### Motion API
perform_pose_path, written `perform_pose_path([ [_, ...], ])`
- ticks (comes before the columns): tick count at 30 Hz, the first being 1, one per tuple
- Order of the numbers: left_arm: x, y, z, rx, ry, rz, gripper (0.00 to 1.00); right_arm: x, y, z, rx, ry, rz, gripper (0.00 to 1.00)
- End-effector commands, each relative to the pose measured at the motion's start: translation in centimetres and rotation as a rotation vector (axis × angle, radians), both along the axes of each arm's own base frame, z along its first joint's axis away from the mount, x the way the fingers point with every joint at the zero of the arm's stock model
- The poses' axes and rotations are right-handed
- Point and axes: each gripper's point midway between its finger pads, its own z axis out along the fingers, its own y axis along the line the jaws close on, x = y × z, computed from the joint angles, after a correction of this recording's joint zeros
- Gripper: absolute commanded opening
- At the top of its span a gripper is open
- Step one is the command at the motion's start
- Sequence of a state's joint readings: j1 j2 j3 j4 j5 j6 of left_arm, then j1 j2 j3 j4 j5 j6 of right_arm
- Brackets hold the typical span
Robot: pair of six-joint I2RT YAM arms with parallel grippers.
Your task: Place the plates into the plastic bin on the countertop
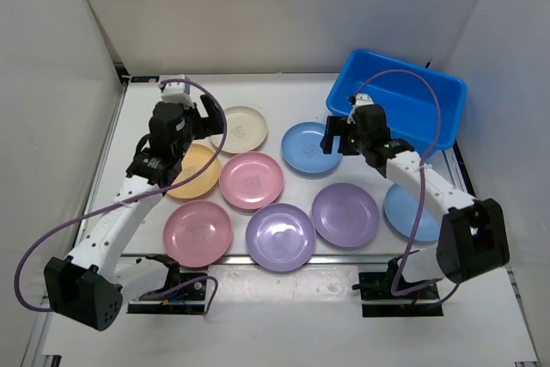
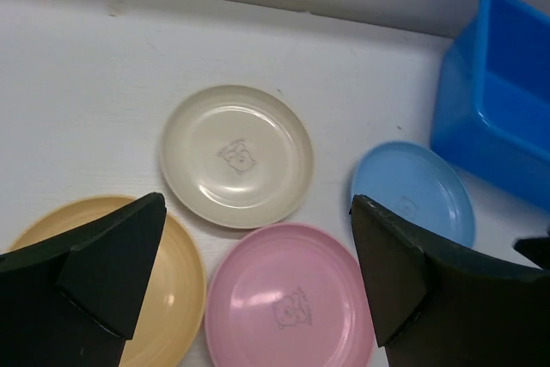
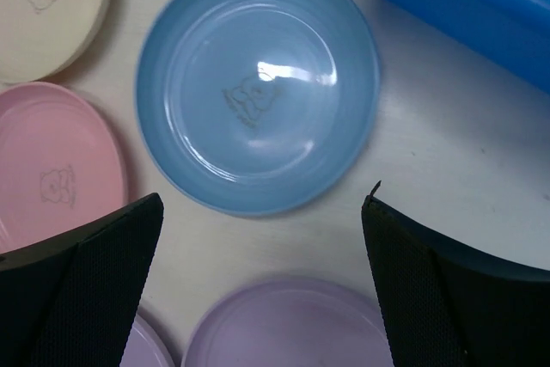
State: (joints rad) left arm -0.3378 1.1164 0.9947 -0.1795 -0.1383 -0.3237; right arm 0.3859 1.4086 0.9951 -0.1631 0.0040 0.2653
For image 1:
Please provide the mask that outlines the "cream plate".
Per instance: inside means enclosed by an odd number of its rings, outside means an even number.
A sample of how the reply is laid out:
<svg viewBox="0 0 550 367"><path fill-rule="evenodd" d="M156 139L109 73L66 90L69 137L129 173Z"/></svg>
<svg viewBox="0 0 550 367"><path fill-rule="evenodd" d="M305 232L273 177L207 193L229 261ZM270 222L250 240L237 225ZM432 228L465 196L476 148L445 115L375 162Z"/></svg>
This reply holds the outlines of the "cream plate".
<svg viewBox="0 0 550 367"><path fill-rule="evenodd" d="M227 137L222 151L241 154L260 147L266 139L268 127L263 115L251 107L233 106L224 110Z"/></svg>

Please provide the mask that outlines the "yellow plate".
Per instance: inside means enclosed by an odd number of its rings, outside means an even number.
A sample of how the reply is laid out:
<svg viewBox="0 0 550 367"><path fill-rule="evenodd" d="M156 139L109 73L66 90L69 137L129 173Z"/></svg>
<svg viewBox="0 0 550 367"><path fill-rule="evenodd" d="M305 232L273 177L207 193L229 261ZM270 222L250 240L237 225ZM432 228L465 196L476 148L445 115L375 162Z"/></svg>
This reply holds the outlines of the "yellow plate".
<svg viewBox="0 0 550 367"><path fill-rule="evenodd" d="M174 184L178 184L196 174L214 155L214 151L202 144L191 144L182 163L181 171ZM208 193L218 182L221 163L216 158L201 175L189 183L168 191L176 199L195 199Z"/></svg>

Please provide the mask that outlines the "light blue plate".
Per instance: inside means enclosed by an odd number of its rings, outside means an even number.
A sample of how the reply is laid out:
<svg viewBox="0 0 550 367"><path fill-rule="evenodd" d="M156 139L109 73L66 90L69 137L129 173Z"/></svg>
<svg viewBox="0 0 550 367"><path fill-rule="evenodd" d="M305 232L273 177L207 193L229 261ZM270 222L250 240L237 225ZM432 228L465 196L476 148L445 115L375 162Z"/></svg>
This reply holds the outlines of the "light blue plate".
<svg viewBox="0 0 550 367"><path fill-rule="evenodd" d="M383 210L387 221L393 229L408 238L412 232L413 223L419 202L404 188L393 184L386 193ZM419 221L415 242L437 242L440 225L434 217L424 209Z"/></svg>
<svg viewBox="0 0 550 367"><path fill-rule="evenodd" d="M281 142L284 160L305 174L325 174L334 169L343 157L337 151L339 140L333 142L330 154L324 154L321 149L324 132L325 125L318 122L302 122L292 126Z"/></svg>

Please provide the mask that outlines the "pink plate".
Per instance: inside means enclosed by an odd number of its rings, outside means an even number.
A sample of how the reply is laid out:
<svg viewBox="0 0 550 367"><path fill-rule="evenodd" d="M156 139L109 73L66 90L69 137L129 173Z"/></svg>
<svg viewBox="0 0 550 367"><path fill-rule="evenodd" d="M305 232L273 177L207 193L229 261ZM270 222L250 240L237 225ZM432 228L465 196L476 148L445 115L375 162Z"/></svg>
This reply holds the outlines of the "pink plate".
<svg viewBox="0 0 550 367"><path fill-rule="evenodd" d="M271 156L249 151L225 163L219 187L225 200L234 207L258 210L279 197L284 188L284 173Z"/></svg>
<svg viewBox="0 0 550 367"><path fill-rule="evenodd" d="M229 214L207 200L184 204L164 225L162 243L166 254L181 266L209 266L228 250L233 239Z"/></svg>

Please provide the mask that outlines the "purple plate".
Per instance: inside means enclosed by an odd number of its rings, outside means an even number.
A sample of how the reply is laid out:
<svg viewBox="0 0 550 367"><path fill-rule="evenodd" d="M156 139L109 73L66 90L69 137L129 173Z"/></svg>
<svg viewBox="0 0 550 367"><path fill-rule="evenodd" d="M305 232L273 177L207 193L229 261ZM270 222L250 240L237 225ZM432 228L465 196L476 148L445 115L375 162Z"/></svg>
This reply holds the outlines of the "purple plate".
<svg viewBox="0 0 550 367"><path fill-rule="evenodd" d="M354 249L376 238L380 213L375 200L363 188L335 183L315 196L310 216L317 233L335 247Z"/></svg>
<svg viewBox="0 0 550 367"><path fill-rule="evenodd" d="M275 203L250 218L245 241L254 262L270 272L293 272L313 255L316 230L302 209Z"/></svg>

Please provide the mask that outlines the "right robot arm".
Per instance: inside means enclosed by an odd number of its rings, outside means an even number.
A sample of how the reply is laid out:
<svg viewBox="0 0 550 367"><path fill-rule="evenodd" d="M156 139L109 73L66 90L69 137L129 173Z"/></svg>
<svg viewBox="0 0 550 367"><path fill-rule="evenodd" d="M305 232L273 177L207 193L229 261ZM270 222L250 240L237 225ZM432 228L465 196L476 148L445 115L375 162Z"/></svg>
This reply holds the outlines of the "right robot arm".
<svg viewBox="0 0 550 367"><path fill-rule="evenodd" d="M381 106L357 103L348 116L327 117L321 149L363 156L418 201L418 214L428 211L440 225L436 246L414 250L419 222L413 223L404 253L388 263L386 287L392 296L407 297L442 279L460 285L509 264L501 205L456 188L406 140L392 138Z"/></svg>

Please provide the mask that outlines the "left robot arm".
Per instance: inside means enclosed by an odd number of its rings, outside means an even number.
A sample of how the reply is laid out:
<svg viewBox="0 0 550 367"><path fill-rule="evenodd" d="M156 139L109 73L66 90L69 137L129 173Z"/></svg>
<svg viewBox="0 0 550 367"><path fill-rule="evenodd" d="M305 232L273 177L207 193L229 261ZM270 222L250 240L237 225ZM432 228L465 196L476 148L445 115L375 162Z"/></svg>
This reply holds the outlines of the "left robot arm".
<svg viewBox="0 0 550 367"><path fill-rule="evenodd" d="M180 275L168 261L149 255L117 267L129 241L180 174L181 163L195 139L222 134L223 111L209 95L195 103L159 102L149 131L136 148L114 201L96 226L65 258L51 258L44 269L53 312L97 331L110 327L122 307L152 292L170 298L180 290Z"/></svg>

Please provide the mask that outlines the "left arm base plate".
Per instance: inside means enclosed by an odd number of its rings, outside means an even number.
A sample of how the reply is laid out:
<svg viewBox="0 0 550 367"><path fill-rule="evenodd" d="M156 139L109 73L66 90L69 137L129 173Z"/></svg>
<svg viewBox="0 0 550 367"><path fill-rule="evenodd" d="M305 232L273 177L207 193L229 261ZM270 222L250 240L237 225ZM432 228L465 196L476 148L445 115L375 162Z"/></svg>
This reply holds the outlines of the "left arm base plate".
<svg viewBox="0 0 550 367"><path fill-rule="evenodd" d="M166 254L137 256L154 260L167 267L168 272L161 289L150 291L127 304L129 315L204 315L211 303L207 298L206 272L188 271Z"/></svg>

